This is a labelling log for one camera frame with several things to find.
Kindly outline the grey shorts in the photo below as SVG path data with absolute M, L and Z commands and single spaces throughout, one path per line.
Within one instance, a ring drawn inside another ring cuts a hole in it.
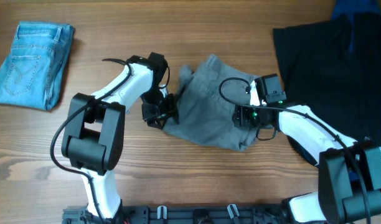
M 256 75 L 241 72 L 210 55 L 196 71 L 185 65 L 179 72 L 177 109 L 179 121 L 169 118 L 163 131 L 201 146 L 244 151 L 257 141 L 255 129 L 235 127 L 235 105 L 219 94 L 223 80 L 237 77 L 252 82 Z

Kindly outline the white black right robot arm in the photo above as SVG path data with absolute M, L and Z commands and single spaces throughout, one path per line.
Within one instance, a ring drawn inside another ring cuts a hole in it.
M 272 126 L 304 148 L 319 169 L 318 190 L 283 200 L 280 223 L 353 223 L 381 214 L 381 152 L 372 141 L 341 134 L 302 104 L 287 101 L 276 74 L 247 81 L 235 127 Z

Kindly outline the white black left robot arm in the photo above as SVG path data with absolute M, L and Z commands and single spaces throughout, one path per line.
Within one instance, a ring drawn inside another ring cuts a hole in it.
M 63 223 L 128 223 L 113 169 L 123 151 L 125 114 L 140 98 L 143 120 L 162 129 L 167 119 L 179 120 L 174 94 L 160 82 L 170 74 L 163 55 L 134 55 L 114 59 L 123 71 L 106 87 L 91 95 L 76 94 L 68 118 L 57 133 L 63 134 L 62 155 L 69 159 L 69 172 L 80 174 L 88 204 L 66 208 Z

